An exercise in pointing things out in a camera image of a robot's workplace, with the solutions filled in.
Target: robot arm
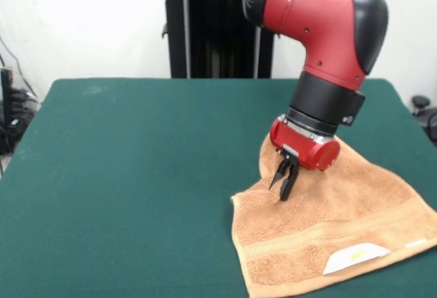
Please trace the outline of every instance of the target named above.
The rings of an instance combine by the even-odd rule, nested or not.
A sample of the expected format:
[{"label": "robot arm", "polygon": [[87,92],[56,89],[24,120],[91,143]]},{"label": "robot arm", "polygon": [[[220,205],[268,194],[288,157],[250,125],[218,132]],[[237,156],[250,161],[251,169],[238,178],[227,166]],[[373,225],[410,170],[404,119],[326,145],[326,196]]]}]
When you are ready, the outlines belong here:
[{"label": "robot arm", "polygon": [[243,10],[257,26],[301,42],[307,54],[288,111],[270,130],[284,156],[272,185],[290,166],[286,200],[300,166],[323,171],[338,157],[333,136],[364,103],[357,91],[382,48],[388,8],[385,0],[243,0]]}]

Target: green felt surface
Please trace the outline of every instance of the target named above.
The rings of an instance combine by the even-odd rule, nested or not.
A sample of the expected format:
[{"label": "green felt surface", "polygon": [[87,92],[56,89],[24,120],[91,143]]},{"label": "green felt surface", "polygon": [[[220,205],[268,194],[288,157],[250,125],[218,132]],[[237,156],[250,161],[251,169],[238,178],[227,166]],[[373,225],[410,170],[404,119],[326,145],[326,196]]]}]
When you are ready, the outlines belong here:
[{"label": "green felt surface", "polygon": [[[295,81],[57,81],[0,181],[1,298],[247,297],[230,197]],[[437,151],[368,80],[342,139],[437,208]],[[437,254],[308,297],[437,297]]]}]

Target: cable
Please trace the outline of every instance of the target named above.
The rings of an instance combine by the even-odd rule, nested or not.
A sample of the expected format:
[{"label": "cable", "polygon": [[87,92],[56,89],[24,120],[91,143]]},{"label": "cable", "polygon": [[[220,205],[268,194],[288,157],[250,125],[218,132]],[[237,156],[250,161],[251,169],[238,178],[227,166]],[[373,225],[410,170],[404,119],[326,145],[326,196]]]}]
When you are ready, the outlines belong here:
[{"label": "cable", "polygon": [[27,82],[26,78],[23,75],[23,72],[21,71],[21,66],[20,66],[20,62],[18,60],[18,58],[15,56],[15,54],[13,54],[13,52],[11,50],[9,50],[9,47],[6,45],[5,41],[3,40],[3,38],[1,37],[0,34],[0,42],[2,43],[2,45],[5,47],[6,51],[11,55],[11,57],[15,60],[16,62],[16,67],[18,68],[18,72],[20,73],[21,78],[23,79],[23,81],[25,82],[25,85],[27,86],[27,88],[29,88],[30,92],[32,92],[32,94],[34,96],[37,96],[35,91],[32,89],[32,87],[30,86],[30,84]]},{"label": "cable", "polygon": [[0,155],[12,154],[37,112],[33,95],[11,86],[11,70],[1,70]]}]

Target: black stand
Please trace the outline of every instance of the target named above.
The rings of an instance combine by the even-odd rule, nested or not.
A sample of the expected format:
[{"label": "black stand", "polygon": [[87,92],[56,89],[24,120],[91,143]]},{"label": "black stand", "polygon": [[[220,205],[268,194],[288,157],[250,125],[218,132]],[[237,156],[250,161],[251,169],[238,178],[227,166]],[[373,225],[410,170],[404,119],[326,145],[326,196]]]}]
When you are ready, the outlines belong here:
[{"label": "black stand", "polygon": [[172,78],[270,78],[274,34],[242,0],[166,0]]}]

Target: black cable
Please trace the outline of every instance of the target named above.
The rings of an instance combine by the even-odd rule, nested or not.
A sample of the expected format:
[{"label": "black cable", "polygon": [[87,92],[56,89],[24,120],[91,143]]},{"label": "black cable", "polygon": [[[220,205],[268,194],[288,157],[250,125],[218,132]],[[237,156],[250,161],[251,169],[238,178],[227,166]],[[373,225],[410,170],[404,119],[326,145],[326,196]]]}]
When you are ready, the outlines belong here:
[{"label": "black cable", "polygon": [[11,52],[11,50],[9,50],[9,47],[6,45],[5,41],[3,40],[3,38],[1,37],[0,34],[0,42],[2,43],[2,45],[5,47],[6,51],[11,55],[11,57],[15,60],[16,62],[16,67],[18,68],[18,72],[20,73],[21,78],[23,79],[23,81],[25,82],[25,85],[27,86],[27,88],[29,88],[30,92],[34,95],[37,96],[35,91],[32,89],[32,87],[30,86],[30,84],[27,82],[26,78],[23,75],[23,72],[21,71],[21,66],[20,66],[20,62],[18,60],[18,58],[15,56],[15,54],[13,54],[13,52]]},{"label": "black cable", "polygon": [[16,89],[8,85],[3,86],[3,98],[7,94],[8,116],[5,114],[5,101],[0,108],[3,111],[3,119],[0,120],[0,155],[12,154],[17,143],[21,140],[27,127],[35,117],[37,110],[34,108],[32,95],[27,90]]}]

